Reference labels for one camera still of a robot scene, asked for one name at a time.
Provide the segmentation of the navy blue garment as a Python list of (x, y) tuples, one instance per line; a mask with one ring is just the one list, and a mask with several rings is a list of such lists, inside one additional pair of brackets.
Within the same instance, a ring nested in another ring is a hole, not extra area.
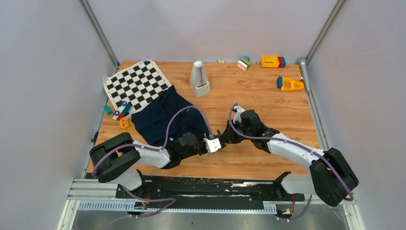
[[(180, 96), (172, 85), (142, 111), (132, 114), (131, 121), (147, 144), (163, 146), (170, 120), (180, 109), (187, 106), (191, 106), (191, 103)], [(195, 108), (180, 112), (170, 125), (169, 138), (178, 139), (185, 133), (192, 133), (198, 138), (209, 135), (204, 118)]]

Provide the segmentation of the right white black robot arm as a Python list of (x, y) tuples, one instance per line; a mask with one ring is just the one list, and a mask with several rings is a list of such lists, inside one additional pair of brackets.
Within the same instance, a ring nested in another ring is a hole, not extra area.
[(325, 204), (336, 207), (343, 200), (353, 201), (353, 190), (359, 180), (342, 153), (336, 148), (318, 149), (300, 143), (267, 127), (253, 110), (233, 105), (221, 142), (237, 144), (249, 140), (257, 149), (288, 159), (309, 171), (289, 173), (273, 187), (279, 200), (292, 194), (318, 196)]

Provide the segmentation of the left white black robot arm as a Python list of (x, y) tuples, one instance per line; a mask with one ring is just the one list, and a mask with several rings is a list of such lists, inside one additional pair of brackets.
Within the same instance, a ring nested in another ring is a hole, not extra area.
[(133, 197), (141, 198), (146, 194), (147, 185), (141, 172), (132, 169), (134, 164), (171, 169), (179, 166), (183, 159), (214, 153), (224, 147), (225, 143), (218, 135), (198, 138), (192, 133), (185, 133), (176, 140), (170, 140), (165, 147), (156, 147), (142, 144), (130, 133), (124, 132), (90, 150), (92, 176), (99, 183), (121, 184)]

